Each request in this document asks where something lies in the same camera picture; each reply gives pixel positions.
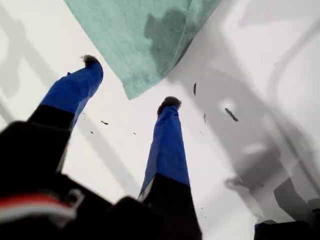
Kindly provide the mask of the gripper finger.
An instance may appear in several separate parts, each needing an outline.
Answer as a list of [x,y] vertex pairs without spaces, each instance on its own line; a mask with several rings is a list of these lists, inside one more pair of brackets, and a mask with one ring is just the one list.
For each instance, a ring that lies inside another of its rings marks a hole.
[[102,83],[104,72],[92,55],[82,57],[84,67],[68,72],[48,90],[28,121],[71,131],[88,100]]
[[139,200],[164,221],[168,240],[200,240],[182,136],[181,101],[166,97],[157,110],[157,121]]

